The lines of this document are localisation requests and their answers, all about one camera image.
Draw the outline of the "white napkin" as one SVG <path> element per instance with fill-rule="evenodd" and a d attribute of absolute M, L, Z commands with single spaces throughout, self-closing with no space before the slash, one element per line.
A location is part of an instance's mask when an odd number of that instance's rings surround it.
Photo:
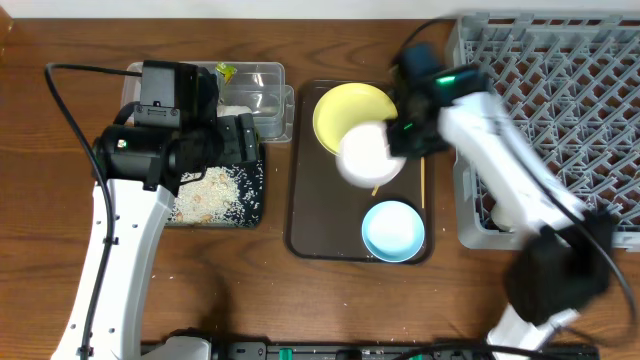
<path fill-rule="evenodd" d="M 242 114 L 252 114 L 252 110 L 247 106 L 236 105 L 219 105 L 217 107 L 217 116 L 238 116 Z"/>

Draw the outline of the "white bowl with food scraps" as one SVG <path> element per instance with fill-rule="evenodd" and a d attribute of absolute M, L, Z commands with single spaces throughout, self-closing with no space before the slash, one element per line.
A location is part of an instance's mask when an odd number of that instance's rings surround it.
<path fill-rule="evenodd" d="M 406 158 L 391 155 L 384 122 L 365 122 L 340 141 L 336 166 L 349 184 L 366 189 L 383 186 L 403 169 Z"/>

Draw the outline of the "green orange snack wrapper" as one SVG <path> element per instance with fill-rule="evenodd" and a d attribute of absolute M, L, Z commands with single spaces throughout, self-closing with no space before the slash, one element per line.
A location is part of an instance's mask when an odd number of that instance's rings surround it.
<path fill-rule="evenodd" d="M 224 62 L 218 62 L 214 68 L 215 75 L 217 81 L 221 84 L 227 85 L 231 82 L 235 74 L 237 73 L 237 68 L 226 64 Z"/>

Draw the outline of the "yellow plate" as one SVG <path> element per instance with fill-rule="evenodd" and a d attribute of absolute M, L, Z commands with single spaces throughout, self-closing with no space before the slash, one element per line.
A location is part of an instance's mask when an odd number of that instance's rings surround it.
<path fill-rule="evenodd" d="M 342 138 L 353 127 L 397 116 L 393 101 L 381 89 L 365 83 L 346 83 L 320 98 L 313 112 L 313 130 L 319 143 L 337 155 Z"/>

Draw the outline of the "light blue bowl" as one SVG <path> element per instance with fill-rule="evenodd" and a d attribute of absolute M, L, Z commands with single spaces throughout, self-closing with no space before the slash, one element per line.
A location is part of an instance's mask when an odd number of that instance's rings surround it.
<path fill-rule="evenodd" d="M 370 208 L 361 224 L 361 238 L 377 259 L 401 263 L 419 253 L 425 241 L 425 226 L 417 210 L 395 200 Z"/>

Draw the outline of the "white cup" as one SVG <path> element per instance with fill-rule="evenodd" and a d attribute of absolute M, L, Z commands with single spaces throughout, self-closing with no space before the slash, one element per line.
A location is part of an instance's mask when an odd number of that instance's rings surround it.
<path fill-rule="evenodd" d="M 511 218 L 509 211 L 501 206 L 499 203 L 496 203 L 491 212 L 491 220 L 496 225 L 498 229 L 504 232 L 512 232 L 514 228 L 514 221 Z"/>

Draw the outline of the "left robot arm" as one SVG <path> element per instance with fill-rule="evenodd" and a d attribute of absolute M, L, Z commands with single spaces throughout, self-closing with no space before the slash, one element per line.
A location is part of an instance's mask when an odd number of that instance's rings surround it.
<path fill-rule="evenodd" d="M 147 60 L 123 71 L 121 109 L 83 141 L 95 185 L 88 250 L 58 359 L 139 359 L 153 263 L 167 226 L 262 219 L 264 91 L 248 63 Z"/>

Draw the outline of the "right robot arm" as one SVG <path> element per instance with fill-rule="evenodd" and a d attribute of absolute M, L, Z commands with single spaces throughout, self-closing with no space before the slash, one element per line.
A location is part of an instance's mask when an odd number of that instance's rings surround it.
<path fill-rule="evenodd" d="M 589 210 L 555 177 L 484 72 L 446 69 L 425 43 L 401 48 L 392 69 L 398 109 L 387 128 L 392 155 L 417 158 L 455 147 L 521 244 L 504 275 L 508 305 L 486 343 L 494 359 L 530 359 L 607 291 L 616 268 L 612 218 Z"/>

